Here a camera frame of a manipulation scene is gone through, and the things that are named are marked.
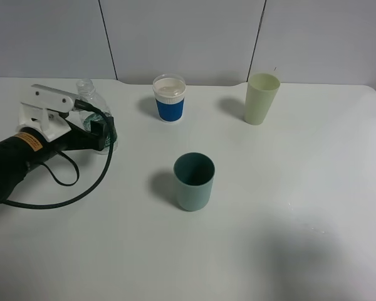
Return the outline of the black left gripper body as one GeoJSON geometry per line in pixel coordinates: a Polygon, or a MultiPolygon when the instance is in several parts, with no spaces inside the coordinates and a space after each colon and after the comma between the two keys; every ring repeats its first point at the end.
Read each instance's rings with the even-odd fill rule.
{"type": "Polygon", "coordinates": [[[87,132],[71,122],[71,130],[52,142],[30,127],[24,127],[17,134],[0,142],[0,202],[5,201],[26,175],[39,166],[48,168],[46,161],[59,155],[68,160],[80,178],[76,163],[65,151],[96,148],[96,133],[87,132]]]}

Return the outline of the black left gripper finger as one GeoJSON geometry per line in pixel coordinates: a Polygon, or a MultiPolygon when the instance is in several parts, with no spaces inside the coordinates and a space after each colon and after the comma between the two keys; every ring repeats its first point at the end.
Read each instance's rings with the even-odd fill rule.
{"type": "Polygon", "coordinates": [[[115,133],[114,121],[111,115],[107,115],[107,122],[100,115],[92,115],[90,120],[90,132],[98,137],[98,152],[109,152],[110,133],[115,133]]]}

